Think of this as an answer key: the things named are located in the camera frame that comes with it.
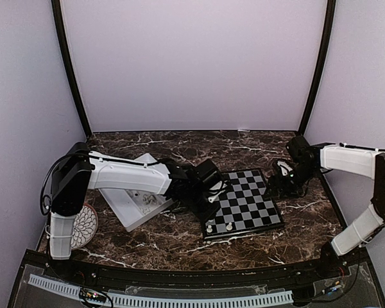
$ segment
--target black chessboard frame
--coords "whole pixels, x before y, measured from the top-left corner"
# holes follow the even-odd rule
[[[284,226],[275,201],[262,197],[266,180],[260,169],[229,171],[223,175],[231,181],[231,188],[214,201],[221,207],[214,218],[201,223],[204,240],[264,232]],[[228,223],[232,223],[230,231],[227,230]],[[207,232],[208,225],[212,225],[211,233]]]

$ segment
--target black pole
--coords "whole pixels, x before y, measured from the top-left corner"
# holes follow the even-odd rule
[[[60,45],[60,51],[62,53],[62,58],[64,62],[65,73],[67,74],[67,79],[69,80],[71,94],[73,95],[74,104],[76,105],[77,113],[83,126],[84,133],[86,137],[90,137],[92,132],[85,114],[83,101],[81,100],[80,91],[78,90],[76,76],[74,75],[73,64],[71,62],[69,46],[67,45],[67,37],[65,36],[62,7],[60,0],[51,0],[53,7],[53,16],[54,22],[56,25],[58,44]]]
[[[312,109],[314,108],[316,94],[318,93],[318,88],[320,87],[323,67],[327,57],[329,38],[331,36],[332,23],[334,21],[335,5],[336,0],[327,1],[327,12],[325,14],[325,22],[323,24],[320,52],[318,53],[314,77],[312,78],[311,88],[309,90],[307,103],[305,104],[304,114],[302,115],[302,120],[298,129],[298,133],[302,135],[307,129],[309,118],[311,117]]]

